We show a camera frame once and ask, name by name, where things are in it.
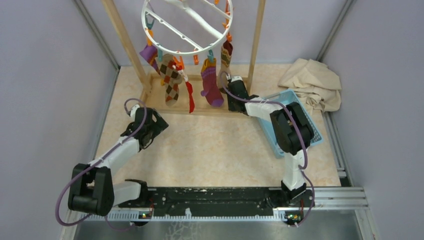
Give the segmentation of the wooden hanger stand frame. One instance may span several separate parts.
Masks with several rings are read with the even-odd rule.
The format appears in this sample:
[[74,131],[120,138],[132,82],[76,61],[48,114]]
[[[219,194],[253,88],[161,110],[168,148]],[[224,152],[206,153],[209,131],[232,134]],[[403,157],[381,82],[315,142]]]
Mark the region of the wooden hanger stand frame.
[[[152,10],[148,8],[149,1],[145,1],[142,6],[142,15],[151,15],[155,20],[159,21],[162,25],[166,26],[168,29],[176,33],[180,38],[188,42],[194,47],[193,51],[190,52],[180,52],[180,51],[173,51],[167,48],[164,48],[160,45],[159,42],[154,40],[153,36],[150,35],[149,29],[145,23],[145,19],[143,18],[141,20],[142,22],[142,31],[146,34],[147,41],[154,45],[157,48],[158,56],[161,57],[163,53],[171,54],[174,56],[174,60],[177,63],[178,66],[184,68],[184,56],[192,56],[194,59],[194,64],[199,64],[199,55],[205,53],[206,51],[211,52],[213,48],[215,48],[217,45],[221,44],[223,40],[227,38],[227,36],[230,33],[230,29],[226,28],[224,32],[220,33],[216,31],[213,27],[211,27],[202,17],[200,17],[198,14],[189,12],[188,14],[192,16],[194,19],[196,19],[197,22],[201,23],[203,28],[205,28],[207,31],[211,32],[212,34],[216,35],[217,40],[213,43],[211,43],[208,47],[201,47],[197,43],[195,43],[190,38],[183,35],[179,30],[177,30],[175,27],[170,25],[168,22],[163,20],[161,17],[159,17],[156,13],[154,13]],[[199,93],[195,93],[194,91],[200,90],[200,83],[201,83],[201,76],[195,75],[195,74],[189,74],[188,79],[193,87],[193,98],[195,103],[195,109],[194,112],[189,113],[189,96],[188,92],[180,93],[179,100],[177,104],[175,104],[173,107],[166,107],[165,105],[161,104],[159,102],[159,92],[158,92],[158,86],[160,84],[161,76],[157,74],[156,72],[146,73],[143,65],[140,62],[139,55],[136,52],[134,45],[131,41],[131,38],[128,34],[128,31],[126,29],[126,26],[119,14],[119,11],[112,0],[104,0],[102,1],[102,4],[104,6],[105,12],[108,14],[108,17],[110,21],[112,22],[112,25],[115,29],[115,32],[117,33],[120,42],[123,46],[123,48],[126,51],[126,54],[131,62],[131,65],[141,82],[143,86],[143,90],[141,92],[141,99],[145,103],[147,103],[151,108],[155,108],[158,111],[162,111],[164,113],[174,113],[174,114],[192,114],[192,115],[217,115],[217,114],[228,114],[227,110],[227,104],[224,103],[221,107],[212,107],[207,105],[207,101],[204,97],[202,97]]]

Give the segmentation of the white round clip hanger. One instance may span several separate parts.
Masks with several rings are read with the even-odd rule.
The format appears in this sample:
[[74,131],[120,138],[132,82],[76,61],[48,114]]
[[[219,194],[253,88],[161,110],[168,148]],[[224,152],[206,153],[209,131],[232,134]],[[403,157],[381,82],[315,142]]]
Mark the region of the white round clip hanger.
[[233,21],[231,0],[146,0],[141,8],[147,45],[182,57],[211,52],[229,39]]

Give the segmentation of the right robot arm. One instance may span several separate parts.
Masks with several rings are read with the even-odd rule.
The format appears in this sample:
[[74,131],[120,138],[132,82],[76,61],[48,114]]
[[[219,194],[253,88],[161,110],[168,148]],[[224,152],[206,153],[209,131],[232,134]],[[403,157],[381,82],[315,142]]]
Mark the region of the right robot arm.
[[239,76],[227,81],[228,110],[271,123],[277,145],[283,151],[284,174],[281,199],[287,206],[295,206],[306,191],[304,170],[308,166],[308,147],[314,137],[302,106],[294,101],[288,105],[249,95]]

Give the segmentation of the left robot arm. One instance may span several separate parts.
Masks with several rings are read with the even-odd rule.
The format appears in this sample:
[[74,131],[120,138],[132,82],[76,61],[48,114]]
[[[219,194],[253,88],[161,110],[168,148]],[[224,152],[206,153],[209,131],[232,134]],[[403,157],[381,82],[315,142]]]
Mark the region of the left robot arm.
[[138,104],[129,112],[132,118],[115,146],[98,159],[79,163],[72,170],[67,206],[70,210],[106,216],[118,205],[131,203],[144,207],[149,203],[147,183],[127,179],[113,183],[113,176],[133,156],[147,149],[169,125],[154,108]]

